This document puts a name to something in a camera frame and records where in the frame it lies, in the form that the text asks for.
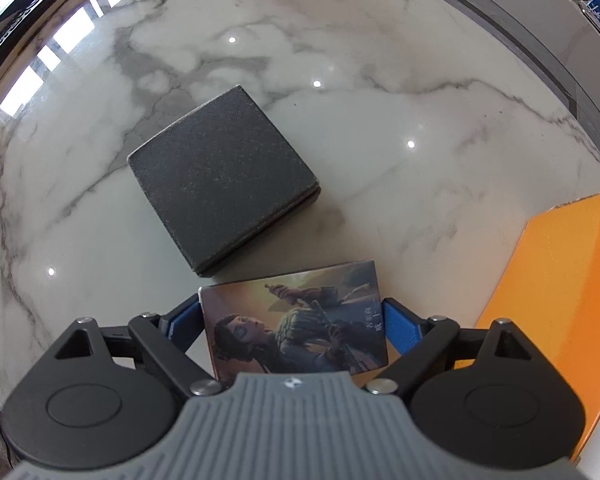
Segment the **orange cardboard box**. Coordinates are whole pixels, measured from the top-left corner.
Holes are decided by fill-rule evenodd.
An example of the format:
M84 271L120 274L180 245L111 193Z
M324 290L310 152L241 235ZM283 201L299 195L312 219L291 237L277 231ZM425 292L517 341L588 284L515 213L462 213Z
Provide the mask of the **orange cardboard box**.
M526 223L475 326L496 318L515 322L577 393L583 451L600 421L600 193Z

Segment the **illustrated card box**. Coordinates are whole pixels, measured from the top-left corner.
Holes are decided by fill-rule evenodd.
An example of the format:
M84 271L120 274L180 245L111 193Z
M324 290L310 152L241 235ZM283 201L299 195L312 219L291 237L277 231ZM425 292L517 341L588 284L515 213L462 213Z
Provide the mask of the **illustrated card box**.
M388 364L375 263L370 260L199 289L215 376L352 375Z

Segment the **black square box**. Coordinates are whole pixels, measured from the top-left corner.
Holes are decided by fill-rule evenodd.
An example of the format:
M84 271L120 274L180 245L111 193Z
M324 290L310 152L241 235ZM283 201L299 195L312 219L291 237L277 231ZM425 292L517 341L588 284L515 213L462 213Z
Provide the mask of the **black square box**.
M128 165L202 278L321 193L317 176L241 86L155 134Z

